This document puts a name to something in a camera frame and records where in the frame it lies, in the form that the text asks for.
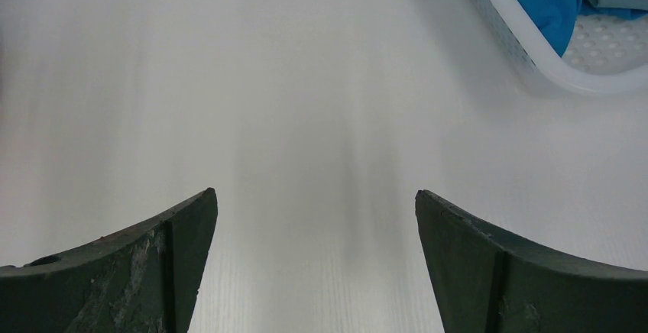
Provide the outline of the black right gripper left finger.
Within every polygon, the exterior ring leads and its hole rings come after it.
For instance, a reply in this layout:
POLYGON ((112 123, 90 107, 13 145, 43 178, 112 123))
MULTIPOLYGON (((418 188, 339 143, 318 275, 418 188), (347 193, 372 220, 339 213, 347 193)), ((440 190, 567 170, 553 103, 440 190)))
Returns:
POLYGON ((218 217, 206 189, 152 218, 1 268, 3 332, 186 332, 218 217))

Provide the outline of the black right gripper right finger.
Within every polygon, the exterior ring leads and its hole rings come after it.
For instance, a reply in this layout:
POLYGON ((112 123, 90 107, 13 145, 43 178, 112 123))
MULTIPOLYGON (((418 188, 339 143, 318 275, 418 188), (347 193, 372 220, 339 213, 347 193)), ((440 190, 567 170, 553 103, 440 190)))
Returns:
POLYGON ((428 190, 420 242, 447 332, 645 332, 647 274, 538 244, 428 190))

